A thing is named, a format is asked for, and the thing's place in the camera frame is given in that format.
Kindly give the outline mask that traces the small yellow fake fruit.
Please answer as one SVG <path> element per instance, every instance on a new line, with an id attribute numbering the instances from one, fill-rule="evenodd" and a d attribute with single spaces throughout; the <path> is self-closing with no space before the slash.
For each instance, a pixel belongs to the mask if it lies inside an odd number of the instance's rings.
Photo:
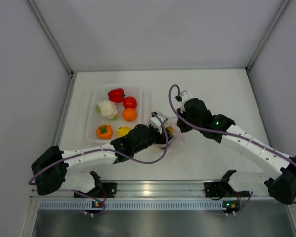
<path id="1" fill-rule="evenodd" d="M 166 129 L 169 131 L 170 135 L 173 135 L 173 129 L 171 126 L 166 127 Z"/>

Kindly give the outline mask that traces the clear zip top bag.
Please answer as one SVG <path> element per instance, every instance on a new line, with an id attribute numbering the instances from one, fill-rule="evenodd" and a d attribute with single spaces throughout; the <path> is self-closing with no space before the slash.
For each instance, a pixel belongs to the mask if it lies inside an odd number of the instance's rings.
<path id="1" fill-rule="evenodd" d="M 177 127 L 177 117 L 170 116 L 168 117 L 168 121 L 165 123 L 165 128 L 171 126 L 173 129 L 174 139 L 170 145 L 168 145 L 167 152 L 173 153 L 178 150 L 184 144 L 184 136 L 181 133 L 180 129 Z"/>

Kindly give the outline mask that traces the fake yellow lemon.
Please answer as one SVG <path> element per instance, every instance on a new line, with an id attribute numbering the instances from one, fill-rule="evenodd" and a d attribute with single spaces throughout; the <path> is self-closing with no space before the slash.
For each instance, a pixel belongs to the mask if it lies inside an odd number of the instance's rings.
<path id="1" fill-rule="evenodd" d="M 118 138 L 127 135 L 131 130 L 129 127 L 120 127 L 117 131 Z"/>

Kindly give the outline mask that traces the fake orange fruit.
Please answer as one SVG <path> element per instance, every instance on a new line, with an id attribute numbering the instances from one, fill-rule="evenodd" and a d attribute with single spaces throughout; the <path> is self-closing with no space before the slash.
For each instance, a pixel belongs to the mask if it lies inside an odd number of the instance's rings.
<path id="1" fill-rule="evenodd" d="M 133 122 L 137 118 L 137 111 L 133 108 L 126 108 L 122 113 L 122 117 L 127 122 Z"/>

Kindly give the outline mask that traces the fake red tomato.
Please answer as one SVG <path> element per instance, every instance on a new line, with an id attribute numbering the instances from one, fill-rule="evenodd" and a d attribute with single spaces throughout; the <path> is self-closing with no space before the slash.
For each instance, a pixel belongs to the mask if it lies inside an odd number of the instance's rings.
<path id="1" fill-rule="evenodd" d="M 126 109 L 128 109 L 128 108 L 136 109 L 137 100 L 132 96 L 125 97 L 124 101 L 123 101 L 123 106 Z"/>

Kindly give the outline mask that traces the fake orange bell pepper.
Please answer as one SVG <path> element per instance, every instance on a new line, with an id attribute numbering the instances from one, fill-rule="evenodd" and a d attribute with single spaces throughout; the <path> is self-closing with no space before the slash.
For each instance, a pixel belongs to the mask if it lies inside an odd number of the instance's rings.
<path id="1" fill-rule="evenodd" d="M 109 140 L 113 136 L 113 129 L 107 124 L 103 124 L 96 129 L 96 136 L 101 140 Z"/>

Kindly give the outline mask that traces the fake white cauliflower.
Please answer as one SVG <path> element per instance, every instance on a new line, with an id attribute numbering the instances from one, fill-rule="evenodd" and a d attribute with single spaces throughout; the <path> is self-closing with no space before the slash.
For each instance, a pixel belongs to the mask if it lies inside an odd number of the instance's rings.
<path id="1" fill-rule="evenodd" d="M 115 102 L 110 100 L 103 100 L 99 102 L 95 107 L 96 112 L 98 112 L 102 117 L 109 120 L 118 119 L 118 109 Z"/>

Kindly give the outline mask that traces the fake red bell pepper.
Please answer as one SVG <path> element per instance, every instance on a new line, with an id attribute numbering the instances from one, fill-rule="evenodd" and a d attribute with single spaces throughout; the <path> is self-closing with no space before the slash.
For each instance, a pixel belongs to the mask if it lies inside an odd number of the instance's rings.
<path id="1" fill-rule="evenodd" d="M 122 88 L 116 88 L 108 92 L 108 99 L 115 103 L 122 103 L 125 98 L 125 92 Z"/>

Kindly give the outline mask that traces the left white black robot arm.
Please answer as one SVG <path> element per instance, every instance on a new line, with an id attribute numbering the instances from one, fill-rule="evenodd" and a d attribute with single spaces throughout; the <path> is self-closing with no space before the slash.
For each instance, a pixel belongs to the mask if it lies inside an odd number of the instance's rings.
<path id="1" fill-rule="evenodd" d="M 34 185 L 41 196 L 57 190 L 73 190 L 97 197 L 102 184 L 94 170 L 96 166 L 126 161 L 144 164 L 134 159 L 136 153 L 159 142 L 168 145 L 171 138 L 166 128 L 140 124 L 125 136 L 89 149 L 63 151 L 59 146 L 51 146 L 31 165 L 33 176 L 29 185 Z"/>

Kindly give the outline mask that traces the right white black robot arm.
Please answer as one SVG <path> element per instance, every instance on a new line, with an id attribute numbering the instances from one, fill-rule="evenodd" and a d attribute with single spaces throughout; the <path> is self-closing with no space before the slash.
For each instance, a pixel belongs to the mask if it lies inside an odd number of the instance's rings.
<path id="1" fill-rule="evenodd" d="M 282 204 L 295 202 L 296 155 L 292 157 L 262 143 L 225 115 L 213 115 L 202 100 L 188 92 L 175 98 L 181 104 L 175 113 L 182 133 L 197 130 L 205 138 L 237 151 L 263 170 L 262 173 L 228 171 L 220 184 L 224 195 L 251 191 L 269 194 Z"/>

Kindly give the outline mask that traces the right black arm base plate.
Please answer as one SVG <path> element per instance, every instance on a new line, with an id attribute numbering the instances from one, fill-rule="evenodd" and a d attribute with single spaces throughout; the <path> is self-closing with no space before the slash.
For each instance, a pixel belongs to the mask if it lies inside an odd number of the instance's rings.
<path id="1" fill-rule="evenodd" d="M 226 197 L 227 189 L 220 182 L 205 182 L 205 196 L 212 200 L 220 200 Z"/>

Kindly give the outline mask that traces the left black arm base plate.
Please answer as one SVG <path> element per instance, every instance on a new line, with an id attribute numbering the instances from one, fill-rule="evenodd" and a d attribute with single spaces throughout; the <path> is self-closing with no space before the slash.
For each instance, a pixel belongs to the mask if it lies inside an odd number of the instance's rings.
<path id="1" fill-rule="evenodd" d="M 116 182 L 86 183 L 72 189 L 74 198 L 115 198 Z"/>

